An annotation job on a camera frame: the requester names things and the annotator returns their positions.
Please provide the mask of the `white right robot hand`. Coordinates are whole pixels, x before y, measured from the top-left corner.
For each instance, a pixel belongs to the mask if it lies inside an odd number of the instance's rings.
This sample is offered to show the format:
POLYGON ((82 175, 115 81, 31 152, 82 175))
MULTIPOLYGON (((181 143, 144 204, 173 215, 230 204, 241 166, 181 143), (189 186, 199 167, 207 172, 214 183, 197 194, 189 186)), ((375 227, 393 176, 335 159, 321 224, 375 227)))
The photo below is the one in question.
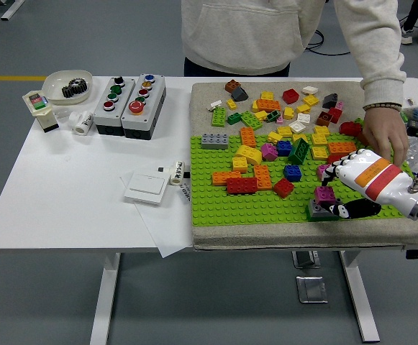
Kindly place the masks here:
POLYGON ((363 196, 347 203, 320 203, 323 209, 340 218, 375 216, 381 211, 382 205, 390 205, 403 216, 418 219, 418 196, 408 191, 412 178, 369 149, 360 149, 333 162, 322 173, 322 185, 326 186, 335 178, 363 196))

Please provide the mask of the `person's left hand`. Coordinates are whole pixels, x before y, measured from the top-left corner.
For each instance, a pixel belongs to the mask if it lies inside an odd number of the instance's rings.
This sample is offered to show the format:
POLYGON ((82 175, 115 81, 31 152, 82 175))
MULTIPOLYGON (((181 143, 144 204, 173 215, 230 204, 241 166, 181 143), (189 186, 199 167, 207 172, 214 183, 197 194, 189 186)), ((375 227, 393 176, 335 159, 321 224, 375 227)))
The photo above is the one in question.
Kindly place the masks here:
POLYGON ((401 167, 409 149, 406 127, 396 109, 372 108, 365 111, 363 135, 373 151, 401 167))

